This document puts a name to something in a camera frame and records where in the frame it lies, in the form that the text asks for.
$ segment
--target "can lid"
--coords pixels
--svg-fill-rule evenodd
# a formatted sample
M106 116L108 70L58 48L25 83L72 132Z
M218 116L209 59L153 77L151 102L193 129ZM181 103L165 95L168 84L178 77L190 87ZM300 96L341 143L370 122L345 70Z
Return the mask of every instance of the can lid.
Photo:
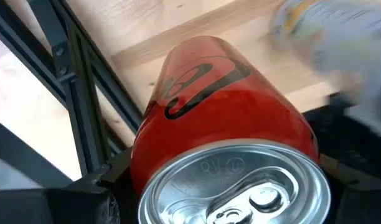
M322 223L330 207L322 170L276 142L235 139L177 156L145 188L140 223Z

